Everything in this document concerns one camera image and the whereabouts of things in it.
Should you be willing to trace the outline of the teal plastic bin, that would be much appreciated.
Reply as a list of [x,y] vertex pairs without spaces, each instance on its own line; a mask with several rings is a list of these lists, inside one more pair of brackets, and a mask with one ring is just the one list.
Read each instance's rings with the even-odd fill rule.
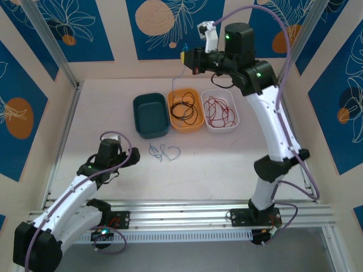
[[134,126],[143,139],[164,137],[169,130],[165,97],[161,93],[139,95],[133,100]]

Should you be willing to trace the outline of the blue floral wall panel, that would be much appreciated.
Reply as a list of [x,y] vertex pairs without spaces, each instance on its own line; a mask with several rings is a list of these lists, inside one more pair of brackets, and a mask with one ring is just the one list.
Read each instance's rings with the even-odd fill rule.
[[0,174],[20,181],[48,98],[0,41]]
[[225,0],[126,0],[139,61],[176,60],[205,46],[197,25],[223,15]]
[[34,26],[20,5],[19,0],[0,0],[0,6],[24,38],[49,76],[55,81],[59,67],[37,34]]
[[36,6],[68,62],[114,60],[96,0],[38,0]]
[[[315,0],[255,0],[254,4],[266,7],[282,21],[290,43],[293,44]],[[278,22],[268,13],[253,9],[249,25],[255,32],[255,50],[258,58],[286,56],[284,33]]]
[[308,96],[338,173],[363,163],[363,22]]
[[314,65],[321,75],[362,20],[363,0],[328,0],[295,61],[298,76],[312,75]]

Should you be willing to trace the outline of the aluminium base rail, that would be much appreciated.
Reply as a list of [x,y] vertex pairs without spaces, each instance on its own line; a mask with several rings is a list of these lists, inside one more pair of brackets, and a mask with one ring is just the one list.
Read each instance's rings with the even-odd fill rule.
[[[106,200],[113,211],[130,211],[130,231],[231,229],[226,214],[247,207],[246,201],[116,201]],[[290,228],[334,227],[329,205],[298,202],[298,214]]]

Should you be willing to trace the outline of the aluminium frame post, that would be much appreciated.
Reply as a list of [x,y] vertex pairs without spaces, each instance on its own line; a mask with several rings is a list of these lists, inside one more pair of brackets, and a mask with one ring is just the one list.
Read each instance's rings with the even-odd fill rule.
[[23,11],[26,13],[27,18],[57,64],[59,70],[63,73],[70,85],[77,90],[79,87],[79,81],[76,79],[63,51],[53,36],[53,33],[47,25],[40,10],[37,8],[36,3],[33,0],[19,0],[19,2]]
[[322,232],[325,242],[327,244],[327,249],[332,261],[332,265],[334,267],[334,272],[340,272],[341,261],[339,257],[339,252],[337,250],[336,242],[334,240],[334,235],[330,227],[322,227]]
[[280,89],[282,89],[282,85],[286,82],[290,69],[301,54],[329,1],[330,0],[313,0],[311,10],[308,12],[306,19],[302,24],[301,30],[292,45],[290,54],[286,55],[285,63],[278,78]]

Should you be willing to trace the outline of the orange plastic bin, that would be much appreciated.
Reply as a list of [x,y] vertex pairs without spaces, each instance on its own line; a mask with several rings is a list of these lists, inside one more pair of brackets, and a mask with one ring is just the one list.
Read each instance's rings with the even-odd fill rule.
[[199,93],[193,88],[171,91],[167,96],[170,123],[178,133],[200,130],[205,117]]

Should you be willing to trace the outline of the white plastic bin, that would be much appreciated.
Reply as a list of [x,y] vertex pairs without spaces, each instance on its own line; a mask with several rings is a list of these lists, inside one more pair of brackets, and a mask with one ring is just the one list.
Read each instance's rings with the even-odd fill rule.
[[212,89],[201,93],[207,130],[214,134],[232,132],[240,122],[237,107],[229,90]]

